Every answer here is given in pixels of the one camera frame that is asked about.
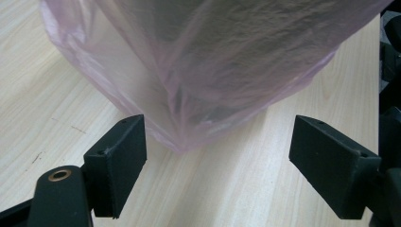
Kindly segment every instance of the wooden table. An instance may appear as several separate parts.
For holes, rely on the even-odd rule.
[[[377,151],[378,18],[313,83],[214,144],[184,155],[148,137],[148,161],[118,220],[95,226],[367,226],[339,220],[289,162],[294,117],[319,118]],[[0,4],[0,210],[125,117],[47,40],[36,1]]]

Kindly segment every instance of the metal ring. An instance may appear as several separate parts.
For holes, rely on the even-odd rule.
[[[52,173],[48,179],[50,182],[59,182],[68,178],[70,175],[71,175],[70,169],[61,169],[59,171]]]

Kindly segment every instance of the plastic bag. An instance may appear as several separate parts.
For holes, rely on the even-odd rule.
[[[391,0],[42,0],[60,52],[188,151],[304,88]]]

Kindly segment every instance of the translucent plastic bag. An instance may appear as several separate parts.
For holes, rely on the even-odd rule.
[[[42,0],[51,41],[178,152],[304,88],[391,0]]]

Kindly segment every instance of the wood grain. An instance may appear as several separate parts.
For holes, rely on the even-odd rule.
[[[47,170],[79,166],[123,118],[47,40],[36,1],[0,3],[0,210]],[[177,155],[148,138],[121,219],[95,226],[367,226],[339,220],[288,160],[294,117],[319,118],[377,150],[378,18],[310,86],[216,143]]]

